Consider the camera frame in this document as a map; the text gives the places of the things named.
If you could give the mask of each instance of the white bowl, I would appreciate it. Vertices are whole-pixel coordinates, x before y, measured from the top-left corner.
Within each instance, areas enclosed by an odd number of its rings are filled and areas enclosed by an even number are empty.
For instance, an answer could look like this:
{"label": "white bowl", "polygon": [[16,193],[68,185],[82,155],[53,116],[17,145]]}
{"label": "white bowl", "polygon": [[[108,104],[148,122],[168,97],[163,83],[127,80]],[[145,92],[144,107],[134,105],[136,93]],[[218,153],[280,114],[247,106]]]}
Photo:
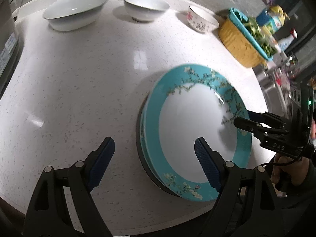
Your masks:
{"label": "white bowl", "polygon": [[189,25],[200,33],[211,32],[219,27],[218,21],[211,14],[195,5],[189,5],[186,18]]}
{"label": "white bowl", "polygon": [[108,0],[58,0],[43,13],[52,28],[70,31],[95,21]]}
{"label": "white bowl", "polygon": [[164,0],[124,0],[127,13],[136,21],[153,21],[165,13],[170,5]]}

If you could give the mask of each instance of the green vegetable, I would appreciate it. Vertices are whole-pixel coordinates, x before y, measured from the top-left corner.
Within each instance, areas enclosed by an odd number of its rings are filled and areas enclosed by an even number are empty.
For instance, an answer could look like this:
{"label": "green vegetable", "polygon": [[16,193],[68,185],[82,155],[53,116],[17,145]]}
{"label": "green vegetable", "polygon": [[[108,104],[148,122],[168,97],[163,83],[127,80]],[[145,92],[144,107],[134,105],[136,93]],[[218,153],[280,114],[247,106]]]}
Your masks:
{"label": "green vegetable", "polygon": [[246,27],[252,37],[256,40],[256,42],[260,45],[260,47],[264,50],[268,57],[276,54],[277,50],[269,45],[265,40],[265,35],[262,34],[259,25],[256,22],[255,18],[248,17],[248,21],[246,21],[239,12],[235,11],[236,17],[241,21],[241,23]]}

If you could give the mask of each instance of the hand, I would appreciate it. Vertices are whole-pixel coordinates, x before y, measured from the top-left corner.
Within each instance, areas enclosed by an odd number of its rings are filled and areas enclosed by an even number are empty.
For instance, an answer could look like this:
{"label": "hand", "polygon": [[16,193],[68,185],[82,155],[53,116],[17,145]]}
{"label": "hand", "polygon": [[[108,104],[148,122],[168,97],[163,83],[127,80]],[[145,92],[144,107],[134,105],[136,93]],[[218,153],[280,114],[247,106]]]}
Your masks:
{"label": "hand", "polygon": [[[311,138],[316,138],[316,125],[315,121],[312,121],[312,129],[311,129]],[[292,161],[293,159],[281,156],[276,153],[274,162],[275,163],[287,163]],[[296,161],[293,164],[287,166],[273,166],[271,181],[274,184],[277,184],[280,180],[280,172],[281,170],[288,173],[291,176],[291,182],[294,186],[299,186],[305,180],[309,168],[309,159],[303,157],[301,161]]]}

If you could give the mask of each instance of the stainless steel sink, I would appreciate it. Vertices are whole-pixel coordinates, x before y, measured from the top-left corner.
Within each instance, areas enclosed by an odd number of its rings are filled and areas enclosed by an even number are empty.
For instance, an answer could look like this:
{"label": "stainless steel sink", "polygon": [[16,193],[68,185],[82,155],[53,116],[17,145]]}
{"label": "stainless steel sink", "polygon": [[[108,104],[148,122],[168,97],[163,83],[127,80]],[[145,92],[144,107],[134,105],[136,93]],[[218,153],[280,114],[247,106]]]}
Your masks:
{"label": "stainless steel sink", "polygon": [[253,68],[261,87],[265,103],[270,113],[287,117],[287,107],[282,94],[282,90],[274,79],[268,77],[261,66]]}

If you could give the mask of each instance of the countertop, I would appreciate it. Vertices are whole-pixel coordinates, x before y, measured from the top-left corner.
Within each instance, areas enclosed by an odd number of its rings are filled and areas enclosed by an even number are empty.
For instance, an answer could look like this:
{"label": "countertop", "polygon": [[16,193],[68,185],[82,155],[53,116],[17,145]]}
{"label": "countertop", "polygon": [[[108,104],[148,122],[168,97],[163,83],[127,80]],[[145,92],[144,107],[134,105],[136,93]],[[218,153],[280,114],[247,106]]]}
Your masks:
{"label": "countertop", "polygon": [[[183,12],[194,4],[188,0],[167,0],[171,8],[147,24],[133,21],[121,0],[109,0],[96,22],[69,32],[42,18],[54,1],[34,0],[14,12],[24,48],[0,100],[0,196],[25,213],[45,166],[70,166],[110,136],[116,150],[91,195],[113,235],[156,231],[209,211],[213,202],[171,196],[149,179],[136,150],[137,114],[155,81],[189,62],[215,69],[248,110],[265,112],[252,69],[226,50],[217,30],[203,35],[186,25]],[[248,167],[273,155],[253,138]],[[67,188],[66,196],[80,229]]]}

